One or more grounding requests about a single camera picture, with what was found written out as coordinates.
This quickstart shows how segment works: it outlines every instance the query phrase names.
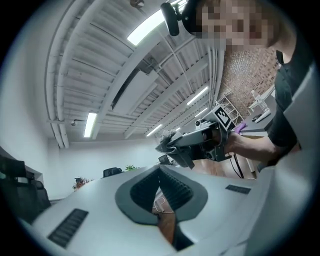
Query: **cable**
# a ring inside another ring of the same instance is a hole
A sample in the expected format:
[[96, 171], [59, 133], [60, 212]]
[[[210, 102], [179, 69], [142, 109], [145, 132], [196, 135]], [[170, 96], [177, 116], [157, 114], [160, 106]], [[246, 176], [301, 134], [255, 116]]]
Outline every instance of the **cable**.
[[236, 169], [234, 168], [234, 165], [232, 164], [231, 158], [229, 158], [229, 160], [230, 160], [230, 163], [231, 163], [232, 168], [233, 168], [234, 172], [236, 173], [236, 175], [238, 175], [238, 177], [239, 177], [240, 179], [242, 179], [241, 176], [236, 172]]
[[[159, 197], [158, 199], [160, 199], [160, 198], [163, 199], [163, 202], [161, 203], [161, 205], [163, 205], [166, 200], [165, 200], [163, 197]], [[154, 207], [152, 207], [152, 209], [155, 208], [159, 213], [162, 213], [162, 214], [173, 214], [173, 213], [174, 213], [174, 211], [169, 211], [169, 212], [159, 211], [158, 208], [157, 208], [157, 206], [156, 206], [156, 201], [153, 202]]]
[[239, 165], [239, 162], [238, 162], [237, 155], [236, 155], [236, 154], [233, 154], [233, 157], [234, 157], [234, 160], [235, 160], [236, 166], [238, 167], [239, 173], [240, 173], [240, 175], [241, 175], [242, 179], [244, 179], [244, 178], [245, 178], [245, 176], [244, 176], [244, 174], [243, 174], [243, 172], [242, 172], [242, 170], [241, 170], [241, 168], [240, 168], [240, 165]]

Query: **desk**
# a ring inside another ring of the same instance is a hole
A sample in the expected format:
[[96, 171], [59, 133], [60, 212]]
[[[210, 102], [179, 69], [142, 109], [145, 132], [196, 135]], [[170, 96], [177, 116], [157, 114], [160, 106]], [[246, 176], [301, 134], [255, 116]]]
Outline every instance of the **desk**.
[[265, 99], [265, 103], [270, 109], [271, 114], [258, 123], [252, 122], [252, 118], [262, 113], [262, 109], [259, 106], [255, 107], [253, 113], [244, 120], [246, 127], [241, 130], [241, 135], [259, 137], [265, 137], [268, 135], [267, 130], [271, 126], [272, 120], [276, 114], [277, 103], [272, 95], [269, 95]]

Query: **pipe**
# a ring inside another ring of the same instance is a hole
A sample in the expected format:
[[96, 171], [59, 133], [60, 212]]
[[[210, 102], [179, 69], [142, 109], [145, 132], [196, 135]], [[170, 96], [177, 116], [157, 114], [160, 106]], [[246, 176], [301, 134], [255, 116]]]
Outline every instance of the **pipe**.
[[212, 108], [214, 101], [213, 101], [213, 97], [214, 97], [214, 91], [217, 85], [217, 75], [218, 75], [218, 52], [216, 49], [212, 49], [212, 54], [214, 56], [214, 78], [213, 78], [213, 83], [212, 83], [212, 101], [211, 101], [211, 105], [210, 107]]
[[[146, 14], [143, 10], [141, 10], [141, 9], [138, 9], [138, 10], [139, 10], [139, 12], [140, 12], [141, 14], [143, 14], [144, 16], [147, 17], [147, 14]], [[161, 38], [164, 40], [164, 42], [168, 45], [169, 49], [171, 50], [173, 56], [175, 57], [176, 61], [178, 62], [180, 68], [181, 68], [182, 71], [183, 71], [183, 75], [184, 75], [184, 77], [185, 77], [185, 79], [186, 79], [186, 82], [187, 82], [187, 84], [188, 84], [189, 87], [190, 87], [191, 94], [193, 94], [193, 93], [194, 93], [194, 90], [192, 89], [192, 86], [191, 86], [191, 84], [190, 84], [190, 82], [189, 82], [189, 80], [188, 80], [188, 78], [187, 78], [186, 71], [185, 71], [184, 67], [182, 66], [182, 64], [181, 64], [178, 56], [176, 55], [174, 49], [171, 47], [171, 45], [170, 45], [170, 43], [167, 41], [167, 39], [161, 34], [159, 28], [156, 28], [156, 31], [158, 32], [158, 34], [161, 36]]]
[[207, 46], [206, 47], [207, 49], [207, 52], [208, 52], [208, 57], [209, 57], [209, 106], [210, 106], [210, 102], [211, 102], [211, 96], [212, 96], [212, 93], [213, 93], [213, 86], [212, 86], [212, 55], [211, 55], [211, 48], [210, 46]]
[[[65, 78], [68, 76], [70, 61], [75, 53], [77, 43], [80, 41], [83, 33], [88, 28], [88, 24], [94, 19], [97, 11], [101, 10], [105, 0], [95, 0], [84, 12], [81, 19], [76, 24], [69, 41], [66, 44], [61, 65], [58, 72], [58, 82], [56, 88], [56, 108], [59, 121], [64, 121], [64, 95], [65, 95]], [[68, 148], [69, 141], [66, 133], [66, 126], [60, 124], [61, 136], [64, 146]]]
[[221, 86], [222, 74], [224, 69], [225, 61], [225, 51], [219, 50], [218, 54], [218, 63], [217, 63], [217, 74], [216, 74], [216, 86], [214, 88], [213, 102], [216, 102]]
[[[63, 43], [63, 39], [71, 27], [72, 22], [74, 21], [74, 17], [79, 13], [80, 9], [86, 3], [85, 0], [82, 1], [73, 1], [68, 8], [66, 9], [65, 13], [61, 17], [61, 20], [56, 28], [56, 31], [52, 37], [52, 41], [50, 44], [47, 63], [46, 63], [46, 70], [45, 70], [45, 96], [46, 96], [46, 106], [48, 112], [48, 118], [51, 121], [56, 120], [56, 113], [55, 113], [55, 104], [54, 104], [54, 83], [55, 83], [55, 74], [56, 74], [56, 66], [59, 59], [60, 49]], [[53, 130], [54, 137], [59, 145], [59, 148], [64, 148], [64, 142], [62, 139], [62, 135], [59, 131], [59, 126], [56, 123], [51, 123], [51, 127]]]
[[[182, 49], [187, 46], [189, 43], [193, 42], [196, 38], [195, 37], [190, 37], [187, 41], [184, 41], [181, 45], [178, 46], [177, 49], [175, 49], [174, 53], [178, 54], [182, 51]], [[169, 53], [160, 63], [158, 64], [159, 69], [163, 69], [163, 67], [167, 64], [169, 59], [173, 56], [173, 53]]]

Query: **ceiling light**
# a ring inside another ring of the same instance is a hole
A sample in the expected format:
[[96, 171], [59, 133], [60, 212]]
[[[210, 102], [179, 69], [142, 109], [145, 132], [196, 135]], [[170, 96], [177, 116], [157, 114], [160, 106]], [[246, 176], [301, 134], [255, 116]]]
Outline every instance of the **ceiling light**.
[[[185, 0], [177, 0], [172, 2], [171, 4], [174, 5], [179, 3], [182, 5], [179, 10], [183, 10], [185, 7]], [[156, 13], [152, 14], [148, 17], [144, 22], [142, 22], [128, 37], [127, 39], [137, 46], [142, 39], [144, 39], [152, 30], [154, 30], [158, 25], [165, 21], [165, 18], [162, 14], [161, 10], [158, 10]]]
[[182, 13], [183, 12], [183, 10], [185, 9], [185, 6], [186, 6], [187, 4], [183, 4], [183, 5], [181, 5], [180, 7], [179, 7], [179, 12], [180, 13]]
[[156, 128], [154, 128], [152, 131], [150, 131], [146, 136], [150, 136], [151, 134], [153, 134], [156, 130], [158, 130], [160, 127], [162, 126], [162, 124], [159, 124]]
[[89, 113], [85, 123], [84, 137], [89, 138], [91, 136], [92, 128], [96, 121], [97, 113]]
[[204, 88], [202, 91], [200, 91], [192, 100], [190, 100], [187, 105], [190, 105], [192, 102], [194, 102], [201, 94], [203, 94], [206, 90], [208, 90], [208, 86]]
[[199, 116], [199, 115], [201, 115], [203, 112], [205, 112], [206, 110], [207, 110], [208, 108], [206, 107], [204, 110], [202, 110], [200, 113], [198, 113], [198, 114], [196, 114], [195, 115], [195, 118], [197, 117], [197, 116]]

